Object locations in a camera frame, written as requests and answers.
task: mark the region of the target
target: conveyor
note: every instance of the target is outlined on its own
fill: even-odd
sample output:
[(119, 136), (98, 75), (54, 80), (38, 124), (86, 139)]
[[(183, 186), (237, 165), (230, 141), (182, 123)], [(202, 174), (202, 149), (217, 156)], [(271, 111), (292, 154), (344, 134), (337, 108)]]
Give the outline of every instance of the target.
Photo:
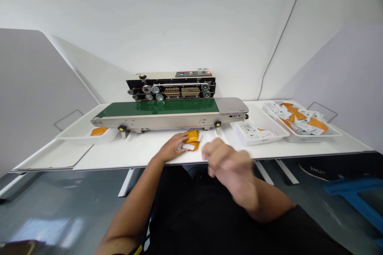
[(247, 106), (236, 97), (209, 99), (180, 99), (171, 101), (142, 101), (111, 103), (91, 120), (96, 127), (118, 128), (122, 137), (127, 131), (216, 127), (244, 121)]

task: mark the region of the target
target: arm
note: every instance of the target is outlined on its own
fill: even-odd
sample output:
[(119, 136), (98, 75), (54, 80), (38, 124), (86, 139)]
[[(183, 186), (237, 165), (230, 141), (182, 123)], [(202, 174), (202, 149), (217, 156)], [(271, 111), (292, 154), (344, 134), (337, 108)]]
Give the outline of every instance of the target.
[(209, 175), (216, 176), (255, 221), (271, 222), (295, 206), (278, 188), (254, 176), (254, 161), (246, 151), (235, 151), (216, 138), (203, 147), (202, 156), (209, 162)]
[(113, 218), (96, 250), (97, 255), (128, 254), (138, 245), (137, 238), (144, 232), (143, 229), (150, 215), (162, 169), (166, 162), (187, 150), (177, 150), (177, 146), (187, 138), (185, 133), (174, 135), (151, 159)]

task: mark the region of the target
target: shoe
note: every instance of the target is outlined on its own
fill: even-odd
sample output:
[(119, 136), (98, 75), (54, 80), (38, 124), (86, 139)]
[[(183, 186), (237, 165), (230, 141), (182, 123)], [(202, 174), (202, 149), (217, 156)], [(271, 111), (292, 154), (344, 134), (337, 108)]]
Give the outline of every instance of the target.
[(305, 173), (315, 178), (319, 178), (323, 181), (331, 181), (336, 178), (332, 178), (333, 175), (329, 174), (329, 170), (326, 170), (324, 166), (321, 166), (320, 162), (314, 160), (305, 160), (298, 163), (300, 169)]

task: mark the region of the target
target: white partition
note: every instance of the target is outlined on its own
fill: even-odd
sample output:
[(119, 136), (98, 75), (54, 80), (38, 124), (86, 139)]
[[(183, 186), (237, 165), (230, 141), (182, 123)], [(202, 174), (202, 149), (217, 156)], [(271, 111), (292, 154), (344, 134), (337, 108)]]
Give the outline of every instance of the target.
[(304, 67), (294, 99), (383, 153), (383, 25), (345, 27)]
[(97, 102), (39, 31), (0, 29), (0, 55), (1, 177)]

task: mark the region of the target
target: white table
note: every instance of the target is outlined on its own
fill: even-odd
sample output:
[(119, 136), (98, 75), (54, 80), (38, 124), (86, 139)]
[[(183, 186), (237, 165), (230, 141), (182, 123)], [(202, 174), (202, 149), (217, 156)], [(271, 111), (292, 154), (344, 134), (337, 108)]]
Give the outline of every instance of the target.
[[(249, 118), (252, 110), (262, 108), (264, 101), (246, 101), (249, 108)], [(94, 145), (77, 163), (73, 170), (100, 170), (146, 166), (161, 146), (175, 133), (184, 130), (159, 130), (144, 134), (131, 132), (126, 140), (116, 138), (110, 144)], [(214, 129), (201, 131), (201, 145), (220, 137), (236, 150), (245, 149), (251, 157), (257, 160), (270, 158), (286, 158), (297, 156), (317, 156), (325, 154), (345, 154), (372, 151), (371, 148), (345, 134), (329, 142), (321, 143), (288, 143), (284, 139), (264, 145), (243, 147), (231, 125), (222, 127), (222, 134), (216, 135)], [(201, 148), (194, 152), (186, 152), (168, 164), (202, 163)]]
[[(255, 109), (262, 109), (265, 101), (246, 101), (249, 108), (249, 118), (254, 120)], [(131, 132), (126, 140), (120, 136), (109, 144), (101, 145), (73, 145), (62, 140), (53, 140), (42, 149), (31, 155), (24, 162), (15, 167), (12, 172), (29, 171), (54, 171), (54, 170), (104, 170), (130, 168), (128, 175), (120, 191), (125, 196), (130, 178), (135, 167), (145, 167), (150, 159), (158, 152), (161, 146), (174, 134), (185, 130), (151, 130), (143, 134)], [(264, 145), (243, 147), (239, 142), (231, 125), (222, 126), (221, 135), (216, 135), (215, 129), (201, 131), (203, 138), (200, 144), (212, 141), (220, 137), (227, 144), (232, 145), (236, 150), (245, 149), (255, 160), (291, 158), (298, 156), (319, 156), (328, 154), (347, 154), (373, 151), (370, 147), (356, 140), (352, 136), (344, 134), (331, 141), (322, 143), (288, 143), (284, 139)], [(201, 148), (194, 152), (186, 152), (178, 158), (169, 161), (167, 164), (196, 164), (204, 163), (201, 156)], [(260, 171), (262, 166), (256, 162)]]

